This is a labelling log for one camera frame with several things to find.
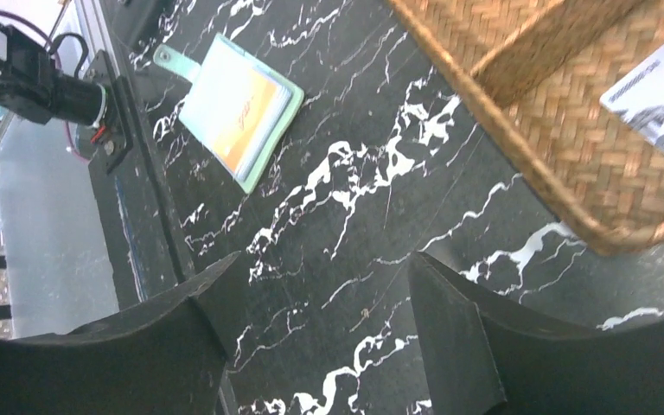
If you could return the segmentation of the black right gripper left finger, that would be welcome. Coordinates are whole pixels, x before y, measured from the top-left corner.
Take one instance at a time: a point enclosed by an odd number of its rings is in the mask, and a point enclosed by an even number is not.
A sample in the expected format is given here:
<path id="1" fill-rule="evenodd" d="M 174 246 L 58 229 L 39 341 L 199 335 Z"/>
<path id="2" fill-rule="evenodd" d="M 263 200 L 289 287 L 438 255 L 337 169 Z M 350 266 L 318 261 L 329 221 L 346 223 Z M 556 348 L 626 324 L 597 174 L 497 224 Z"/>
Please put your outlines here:
<path id="1" fill-rule="evenodd" d="M 239 254 L 66 334 L 0 339 L 0 414 L 226 414 Z"/>

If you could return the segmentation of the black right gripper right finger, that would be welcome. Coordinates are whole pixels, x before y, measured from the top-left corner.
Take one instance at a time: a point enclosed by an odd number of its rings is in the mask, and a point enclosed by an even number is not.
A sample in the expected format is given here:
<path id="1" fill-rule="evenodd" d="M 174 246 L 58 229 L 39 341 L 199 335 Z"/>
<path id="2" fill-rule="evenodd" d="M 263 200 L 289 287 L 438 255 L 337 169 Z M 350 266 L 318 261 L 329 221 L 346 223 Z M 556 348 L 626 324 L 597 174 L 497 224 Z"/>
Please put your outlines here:
<path id="1" fill-rule="evenodd" d="M 531 310 L 431 255 L 407 262 L 437 414 L 664 414 L 664 319 L 601 331 Z"/>

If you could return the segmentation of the green card holder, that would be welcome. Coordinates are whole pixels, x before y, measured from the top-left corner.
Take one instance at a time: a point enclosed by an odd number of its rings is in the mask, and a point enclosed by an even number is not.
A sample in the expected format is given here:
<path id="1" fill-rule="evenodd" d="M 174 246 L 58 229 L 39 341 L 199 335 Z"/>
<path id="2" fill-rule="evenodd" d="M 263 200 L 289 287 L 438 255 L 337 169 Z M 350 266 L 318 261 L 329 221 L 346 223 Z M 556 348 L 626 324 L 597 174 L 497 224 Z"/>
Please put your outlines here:
<path id="1" fill-rule="evenodd" d="M 190 83 L 179 121 L 250 194 L 300 110 L 303 89 L 222 34 L 201 62 L 166 44 L 153 62 Z"/>

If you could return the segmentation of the orange VIP credit card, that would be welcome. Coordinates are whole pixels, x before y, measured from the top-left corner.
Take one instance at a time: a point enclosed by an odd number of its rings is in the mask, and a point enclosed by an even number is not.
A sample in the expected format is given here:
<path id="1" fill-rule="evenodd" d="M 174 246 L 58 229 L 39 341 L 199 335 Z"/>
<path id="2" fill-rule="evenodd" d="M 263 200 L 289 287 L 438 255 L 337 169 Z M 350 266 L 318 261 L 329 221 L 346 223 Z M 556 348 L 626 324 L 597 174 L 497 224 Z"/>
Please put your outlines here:
<path id="1" fill-rule="evenodd" d="M 286 92 L 267 73 L 250 65 L 230 73 L 230 80 L 220 85 L 220 96 L 219 121 L 208 145 L 232 174 L 245 179 Z"/>

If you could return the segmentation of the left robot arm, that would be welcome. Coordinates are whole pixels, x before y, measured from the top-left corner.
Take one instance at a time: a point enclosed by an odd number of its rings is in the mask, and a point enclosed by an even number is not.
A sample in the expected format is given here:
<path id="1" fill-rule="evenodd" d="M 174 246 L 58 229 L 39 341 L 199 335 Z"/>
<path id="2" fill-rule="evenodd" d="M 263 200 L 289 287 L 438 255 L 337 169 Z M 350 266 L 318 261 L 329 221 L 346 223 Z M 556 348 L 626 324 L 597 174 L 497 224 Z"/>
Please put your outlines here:
<path id="1" fill-rule="evenodd" d="M 89 144 L 101 146 L 99 166 L 110 174 L 133 147 L 128 81 L 113 70 L 108 55 L 98 51 L 89 68 L 62 69 L 59 48 L 67 38 L 81 47 L 79 64 L 89 55 L 82 35 L 66 32 L 37 41 L 15 23 L 39 33 L 32 22 L 0 10 L 0 119 L 6 112 L 44 125 L 52 119 L 79 125 Z"/>

